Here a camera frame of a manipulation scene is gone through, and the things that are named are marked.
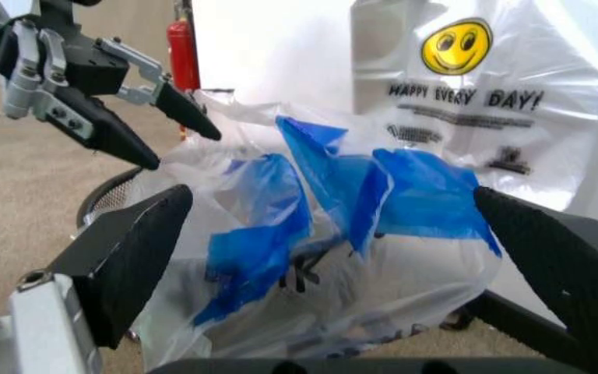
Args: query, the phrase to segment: fire extinguisher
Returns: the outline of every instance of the fire extinguisher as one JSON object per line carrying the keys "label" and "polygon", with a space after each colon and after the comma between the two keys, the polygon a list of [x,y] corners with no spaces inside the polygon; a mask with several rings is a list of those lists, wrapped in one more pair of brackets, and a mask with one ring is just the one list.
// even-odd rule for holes
{"label": "fire extinguisher", "polygon": [[[177,20],[167,28],[174,85],[181,91],[197,90],[200,78],[191,0],[177,1],[174,10]],[[181,126],[179,131],[184,140],[186,129]]]}

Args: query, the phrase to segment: plastic bag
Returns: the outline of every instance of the plastic bag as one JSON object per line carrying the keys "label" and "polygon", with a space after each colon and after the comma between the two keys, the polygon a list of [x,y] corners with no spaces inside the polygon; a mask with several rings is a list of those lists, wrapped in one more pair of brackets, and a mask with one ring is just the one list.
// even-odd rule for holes
{"label": "plastic bag", "polygon": [[[222,130],[221,142],[190,137],[162,160],[158,171],[138,175],[128,194],[128,203],[134,203],[176,183],[185,183],[194,192],[194,207],[171,264],[134,325],[142,339],[147,369],[190,357],[350,355],[440,323],[483,292],[496,274],[500,257],[494,241],[493,246],[489,242],[492,237],[473,234],[481,222],[470,222],[468,232],[445,235],[439,230],[452,230],[445,226],[431,234],[419,229],[422,224],[432,225],[430,220],[418,218],[430,218],[430,214],[393,227],[393,215],[399,211],[391,206],[385,209],[391,198],[412,198],[418,193],[448,204],[454,203],[449,197],[458,194],[470,194],[472,199],[476,180],[471,172],[436,164],[438,159],[432,155],[393,151],[399,145],[395,140],[369,144],[372,137],[364,135],[368,118],[290,104],[244,106],[227,95],[198,93],[196,98]],[[287,130],[300,131],[293,136]],[[386,146],[392,151],[384,153]],[[310,212],[309,235],[297,230],[293,231],[298,233],[296,241],[284,241],[291,247],[290,269],[269,286],[264,297],[227,298],[236,308],[228,309],[224,319],[221,313],[196,321],[223,295],[223,285],[213,282],[209,266],[213,238],[246,232],[266,222],[251,219],[260,211],[251,209],[258,201],[264,202],[262,211],[273,212],[271,223],[290,217],[285,209],[282,214],[273,209],[289,206],[281,203],[285,199],[270,203],[261,196],[267,183],[259,181],[266,173],[236,172],[239,165],[251,167],[270,154],[289,161],[294,170],[282,168],[280,175],[296,175],[301,181],[305,205],[294,193],[288,196],[297,201],[295,206]],[[405,163],[403,157],[414,157],[414,162]],[[325,159],[327,164],[321,167]],[[341,173],[340,177],[333,171]],[[417,177],[430,180],[409,182]],[[326,182],[332,184],[321,189]],[[290,192],[300,189],[294,182],[279,185]],[[236,199],[231,197],[234,190]],[[227,199],[222,197],[224,191],[230,193]],[[413,207],[408,206],[406,212],[412,215]],[[386,222],[388,232],[373,238],[381,222]],[[401,227],[409,231],[401,232]],[[246,243],[251,248],[258,241]],[[274,276],[259,279],[269,285]]]}
{"label": "plastic bag", "polygon": [[373,129],[567,207],[598,132],[598,0],[358,0],[352,30]]}

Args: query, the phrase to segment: smiley face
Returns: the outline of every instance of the smiley face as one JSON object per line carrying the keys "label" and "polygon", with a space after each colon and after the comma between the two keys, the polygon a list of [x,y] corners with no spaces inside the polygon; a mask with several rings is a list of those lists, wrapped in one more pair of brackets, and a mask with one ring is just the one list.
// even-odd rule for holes
{"label": "smiley face", "polygon": [[433,72],[460,76],[476,68],[493,44],[483,19],[465,19],[434,32],[421,48],[424,64]]}

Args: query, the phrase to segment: blue plastic bag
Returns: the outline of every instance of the blue plastic bag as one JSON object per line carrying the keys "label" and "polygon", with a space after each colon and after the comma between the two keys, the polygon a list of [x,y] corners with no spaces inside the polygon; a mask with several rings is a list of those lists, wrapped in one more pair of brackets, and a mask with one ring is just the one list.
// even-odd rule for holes
{"label": "blue plastic bag", "polygon": [[375,232],[425,238],[481,239],[500,249],[474,203],[475,174],[417,150],[338,155],[346,130],[276,119],[322,208],[354,250],[365,254]]}
{"label": "blue plastic bag", "polygon": [[388,175],[370,157],[335,155],[344,129],[289,117],[276,124],[322,209],[354,250],[365,252],[392,188]]}
{"label": "blue plastic bag", "polygon": [[279,154],[233,161],[226,174],[241,172],[230,193],[247,228],[214,234],[206,275],[218,295],[195,317],[195,325],[220,320],[263,298],[288,271],[290,251],[310,234],[311,215],[301,182]]}

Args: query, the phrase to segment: bolt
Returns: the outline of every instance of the bolt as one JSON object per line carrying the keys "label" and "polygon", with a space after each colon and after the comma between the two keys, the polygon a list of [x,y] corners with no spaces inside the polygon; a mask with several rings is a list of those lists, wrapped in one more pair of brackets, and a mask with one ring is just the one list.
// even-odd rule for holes
{"label": "bolt", "polygon": [[52,79],[56,80],[57,82],[63,82],[65,80],[65,76],[60,72],[53,72]]}
{"label": "bolt", "polygon": [[17,282],[17,291],[24,292],[41,284],[51,282],[54,279],[52,273],[46,270],[35,270],[21,277]]}
{"label": "bolt", "polygon": [[54,108],[52,109],[52,115],[56,118],[64,118],[66,116],[66,112],[61,108]]}
{"label": "bolt", "polygon": [[23,20],[22,20],[22,24],[23,24],[24,26],[26,26],[26,27],[29,27],[29,28],[31,28],[31,27],[35,27],[35,26],[36,26],[36,24],[35,24],[35,23],[33,23],[33,21],[32,21],[31,19],[28,19],[28,18],[25,18],[25,19],[23,19]]}
{"label": "bolt", "polygon": [[24,67],[22,67],[21,73],[25,76],[34,77],[34,76],[36,76],[36,69],[34,69],[30,66],[24,66]]}
{"label": "bolt", "polygon": [[68,127],[73,130],[79,130],[82,128],[82,123],[80,121],[71,119],[70,121],[68,121]]}

